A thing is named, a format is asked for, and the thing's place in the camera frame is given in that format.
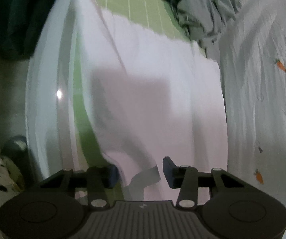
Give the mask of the grey-blue crumpled garment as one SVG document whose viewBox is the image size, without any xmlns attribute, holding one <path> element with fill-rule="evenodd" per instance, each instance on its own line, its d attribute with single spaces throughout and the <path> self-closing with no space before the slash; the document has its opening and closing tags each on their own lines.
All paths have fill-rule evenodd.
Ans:
<svg viewBox="0 0 286 239">
<path fill-rule="evenodd" d="M 240 12 L 241 0 L 164 0 L 190 40 L 206 49 Z"/>
</svg>

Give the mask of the light green carrot-print shirt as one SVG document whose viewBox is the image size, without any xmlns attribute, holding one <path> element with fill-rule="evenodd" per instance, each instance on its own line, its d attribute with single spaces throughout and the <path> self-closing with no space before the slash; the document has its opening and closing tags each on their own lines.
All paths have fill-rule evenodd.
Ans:
<svg viewBox="0 0 286 239">
<path fill-rule="evenodd" d="M 245 1 L 208 55 L 221 72 L 228 171 L 286 207 L 286 0 Z"/>
</svg>

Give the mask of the white garment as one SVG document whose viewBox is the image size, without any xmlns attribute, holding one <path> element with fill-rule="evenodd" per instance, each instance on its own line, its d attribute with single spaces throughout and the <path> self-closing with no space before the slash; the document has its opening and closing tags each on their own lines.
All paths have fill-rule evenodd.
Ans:
<svg viewBox="0 0 286 239">
<path fill-rule="evenodd" d="M 178 198 L 162 161 L 199 171 L 227 167 L 227 123 L 216 61 L 196 42 L 159 35 L 74 0 L 84 106 L 126 200 Z"/>
</svg>

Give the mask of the green checked mat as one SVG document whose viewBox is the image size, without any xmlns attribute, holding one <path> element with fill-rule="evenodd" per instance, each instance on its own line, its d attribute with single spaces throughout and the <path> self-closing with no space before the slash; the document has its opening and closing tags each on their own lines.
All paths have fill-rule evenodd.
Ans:
<svg viewBox="0 0 286 239">
<path fill-rule="evenodd" d="M 75 0 L 82 97 L 127 200 L 176 200 L 162 160 L 193 164 L 196 47 L 163 21 L 159 0 Z"/>
</svg>

